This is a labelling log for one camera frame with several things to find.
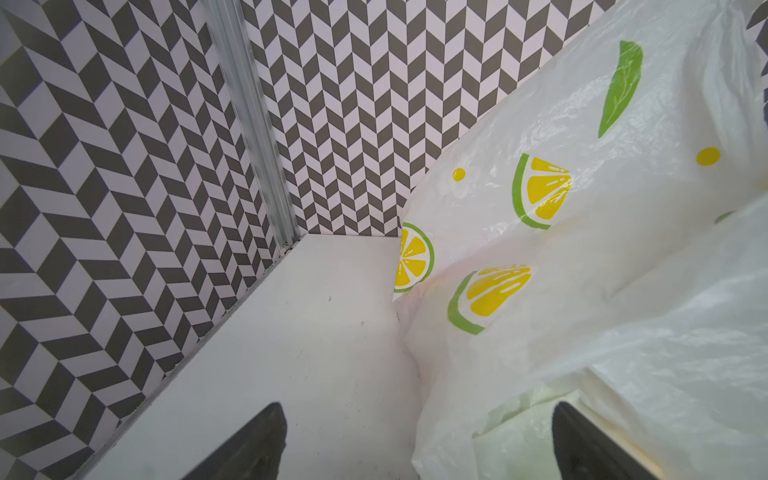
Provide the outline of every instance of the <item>yellow circle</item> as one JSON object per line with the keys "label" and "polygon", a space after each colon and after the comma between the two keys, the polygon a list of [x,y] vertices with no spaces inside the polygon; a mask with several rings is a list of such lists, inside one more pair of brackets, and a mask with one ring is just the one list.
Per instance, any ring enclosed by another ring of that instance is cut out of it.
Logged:
{"label": "yellow circle", "polygon": [[699,165],[714,165],[720,159],[720,151],[715,147],[705,148],[696,156]]}

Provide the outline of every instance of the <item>lemon slice print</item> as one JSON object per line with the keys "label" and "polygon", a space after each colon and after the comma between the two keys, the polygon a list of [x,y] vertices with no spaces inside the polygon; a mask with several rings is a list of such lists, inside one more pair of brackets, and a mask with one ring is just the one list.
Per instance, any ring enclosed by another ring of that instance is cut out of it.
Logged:
{"label": "lemon slice print", "polygon": [[512,206],[523,223],[543,230],[551,227],[549,222],[571,190],[569,173],[541,158],[520,157],[512,181]]}
{"label": "lemon slice print", "polygon": [[527,265],[507,265],[470,273],[448,302],[448,320],[477,335],[493,322],[493,313],[520,291],[534,272]]}
{"label": "lemon slice print", "polygon": [[435,251],[429,238],[416,225],[403,223],[395,293],[407,292],[413,288],[429,276],[434,265]]}

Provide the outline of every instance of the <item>crumpled plastic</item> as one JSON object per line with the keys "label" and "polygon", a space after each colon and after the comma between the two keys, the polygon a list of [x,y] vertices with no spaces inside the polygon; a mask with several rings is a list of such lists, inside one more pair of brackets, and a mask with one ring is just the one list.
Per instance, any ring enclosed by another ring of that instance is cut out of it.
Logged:
{"label": "crumpled plastic", "polygon": [[618,2],[414,190],[394,301],[424,480],[559,478],[548,416],[508,415],[546,388],[667,479],[765,476],[759,3]]}

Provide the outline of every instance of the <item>green leaf print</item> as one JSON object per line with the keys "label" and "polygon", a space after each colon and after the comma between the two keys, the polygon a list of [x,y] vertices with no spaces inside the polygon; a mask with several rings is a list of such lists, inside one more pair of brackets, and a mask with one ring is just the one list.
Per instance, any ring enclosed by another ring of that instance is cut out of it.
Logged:
{"label": "green leaf print", "polygon": [[603,106],[598,138],[614,124],[629,105],[629,101],[640,83],[640,66],[643,63],[643,49],[633,41],[619,42],[619,65],[616,67],[608,95]]}

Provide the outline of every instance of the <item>white floor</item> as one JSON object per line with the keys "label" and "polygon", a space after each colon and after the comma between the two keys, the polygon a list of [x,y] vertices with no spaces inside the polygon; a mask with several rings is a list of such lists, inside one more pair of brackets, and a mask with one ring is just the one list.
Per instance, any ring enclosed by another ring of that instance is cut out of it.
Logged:
{"label": "white floor", "polygon": [[417,368],[392,307],[399,240],[309,235],[128,429],[88,480],[182,478],[270,402],[280,479],[416,479]]}

